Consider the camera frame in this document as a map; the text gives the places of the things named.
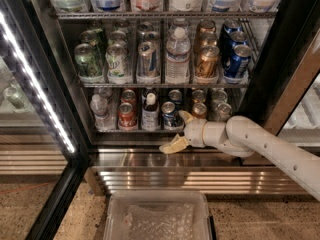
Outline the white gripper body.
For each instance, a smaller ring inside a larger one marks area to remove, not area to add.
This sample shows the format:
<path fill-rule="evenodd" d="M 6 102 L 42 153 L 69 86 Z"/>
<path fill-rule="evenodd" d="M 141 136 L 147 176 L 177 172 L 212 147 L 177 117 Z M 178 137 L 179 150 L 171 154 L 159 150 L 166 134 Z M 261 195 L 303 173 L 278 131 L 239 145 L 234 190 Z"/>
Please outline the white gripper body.
<path fill-rule="evenodd" d="M 203 129 L 207 121 L 205 119 L 192 118 L 185 123 L 184 137 L 192 147 L 203 148 Z"/>

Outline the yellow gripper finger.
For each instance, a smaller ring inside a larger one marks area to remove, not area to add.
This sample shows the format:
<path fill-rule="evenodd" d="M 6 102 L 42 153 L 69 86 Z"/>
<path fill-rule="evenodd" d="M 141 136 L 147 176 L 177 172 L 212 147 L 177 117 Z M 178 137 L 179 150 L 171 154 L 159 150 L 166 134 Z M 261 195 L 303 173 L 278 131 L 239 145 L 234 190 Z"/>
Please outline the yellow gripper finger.
<path fill-rule="evenodd" d="M 174 154 L 185 150 L 189 142 L 185 136 L 177 134 L 170 143 L 161 145 L 159 150 L 164 154 Z"/>
<path fill-rule="evenodd" d="M 179 116 L 183 119 L 185 124 L 189 124 L 194 120 L 194 117 L 187 111 L 179 110 Z"/>

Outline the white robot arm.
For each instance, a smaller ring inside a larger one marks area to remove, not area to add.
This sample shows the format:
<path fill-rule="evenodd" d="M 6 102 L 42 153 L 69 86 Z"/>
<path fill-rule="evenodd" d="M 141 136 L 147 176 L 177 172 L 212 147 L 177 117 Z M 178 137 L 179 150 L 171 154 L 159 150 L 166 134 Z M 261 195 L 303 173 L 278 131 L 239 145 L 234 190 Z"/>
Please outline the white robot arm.
<path fill-rule="evenodd" d="M 214 147 L 236 156 L 263 155 L 300 187 L 320 200 L 320 158 L 269 133 L 251 119 L 230 117 L 226 122 L 198 119 L 180 110 L 185 123 L 184 135 L 177 134 L 170 143 L 161 145 L 164 154 L 174 154 L 192 147 Z"/>

